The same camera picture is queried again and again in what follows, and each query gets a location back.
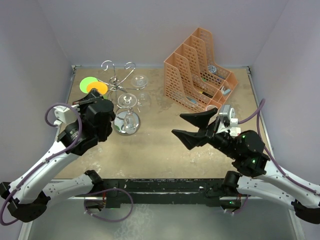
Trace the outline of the green plastic goblet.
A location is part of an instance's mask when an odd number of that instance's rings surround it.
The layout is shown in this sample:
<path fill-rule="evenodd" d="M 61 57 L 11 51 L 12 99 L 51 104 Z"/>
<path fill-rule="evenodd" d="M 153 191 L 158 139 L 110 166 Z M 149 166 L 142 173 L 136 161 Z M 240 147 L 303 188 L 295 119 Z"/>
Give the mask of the green plastic goblet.
<path fill-rule="evenodd" d="M 88 76 L 85 77 L 81 80 L 80 84 L 79 84 L 79 89 L 85 93 L 88 94 L 89 92 L 87 92 L 87 85 L 92 83 L 92 82 L 102 82 L 100 80 L 98 80 L 97 78 L 93 77 L 93 76 Z"/>

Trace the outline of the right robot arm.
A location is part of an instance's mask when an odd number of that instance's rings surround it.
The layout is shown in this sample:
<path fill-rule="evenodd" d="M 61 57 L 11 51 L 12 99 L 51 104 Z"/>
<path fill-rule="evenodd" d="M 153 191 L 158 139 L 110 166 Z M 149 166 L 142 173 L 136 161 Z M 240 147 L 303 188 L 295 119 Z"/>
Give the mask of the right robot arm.
<path fill-rule="evenodd" d="M 188 150 L 209 144 L 233 160 L 231 164 L 236 171 L 228 171 L 222 182 L 226 195 L 260 197 L 288 207 L 308 223 L 319 224 L 319 185 L 279 169 L 264 153 L 265 143 L 256 131 L 231 136 L 230 129 L 238 125 L 238 119 L 230 105 L 221 110 L 182 113 L 180 117 L 198 128 L 197 132 L 172 130 Z"/>

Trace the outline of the pink tinted wine glass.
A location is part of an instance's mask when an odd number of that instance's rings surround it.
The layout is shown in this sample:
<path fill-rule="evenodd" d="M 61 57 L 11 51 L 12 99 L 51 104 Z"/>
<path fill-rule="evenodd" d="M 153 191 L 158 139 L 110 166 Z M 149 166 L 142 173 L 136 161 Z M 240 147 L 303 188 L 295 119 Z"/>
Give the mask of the pink tinted wine glass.
<path fill-rule="evenodd" d="M 213 104 L 208 105 L 205 110 L 210 111 L 210 110 L 218 110 L 219 108 Z"/>

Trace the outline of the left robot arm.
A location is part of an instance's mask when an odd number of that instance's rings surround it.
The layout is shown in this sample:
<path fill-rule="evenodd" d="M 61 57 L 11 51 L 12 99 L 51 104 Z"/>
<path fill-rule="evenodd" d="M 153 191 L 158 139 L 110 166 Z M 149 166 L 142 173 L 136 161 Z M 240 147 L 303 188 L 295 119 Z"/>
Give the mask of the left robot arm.
<path fill-rule="evenodd" d="M 98 196 L 103 191 L 103 180 L 94 170 L 60 183 L 52 180 L 86 151 L 107 140 L 116 117 L 113 103 L 93 88 L 73 105 L 55 103 L 51 108 L 57 111 L 52 126 L 65 123 L 65 129 L 25 174 L 0 184 L 0 196 L 4 199 L 0 211 L 8 210 L 16 221 L 31 222 L 70 197 Z"/>

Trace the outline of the orange plastic goblet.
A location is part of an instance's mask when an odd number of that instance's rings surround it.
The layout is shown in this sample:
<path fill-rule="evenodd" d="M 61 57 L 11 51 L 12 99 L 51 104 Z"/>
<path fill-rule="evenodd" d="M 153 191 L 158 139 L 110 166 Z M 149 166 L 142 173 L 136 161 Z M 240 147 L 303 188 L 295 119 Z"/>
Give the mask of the orange plastic goblet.
<path fill-rule="evenodd" d="M 86 87 L 87 92 L 93 89 L 96 89 L 101 95 L 105 95 L 108 92 L 108 86 L 100 81 L 91 82 Z"/>

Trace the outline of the clear wine glass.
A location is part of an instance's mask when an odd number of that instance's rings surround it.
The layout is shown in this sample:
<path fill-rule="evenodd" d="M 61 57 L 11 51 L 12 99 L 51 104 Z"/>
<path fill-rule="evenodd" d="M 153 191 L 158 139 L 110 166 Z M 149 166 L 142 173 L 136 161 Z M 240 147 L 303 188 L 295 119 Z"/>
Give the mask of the clear wine glass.
<path fill-rule="evenodd" d="M 151 107 L 151 98 L 146 92 L 148 82 L 148 77 L 143 74 L 134 75 L 131 79 L 131 84 L 137 91 L 137 107 L 140 112 Z"/>
<path fill-rule="evenodd" d="M 134 134 L 137 130 L 137 121 L 135 119 L 133 111 L 133 107 L 136 105 L 136 103 L 137 98 L 131 93 L 124 93 L 118 98 L 118 105 L 122 109 L 126 110 L 125 116 L 123 118 L 123 126 L 124 131 L 129 135 Z"/>

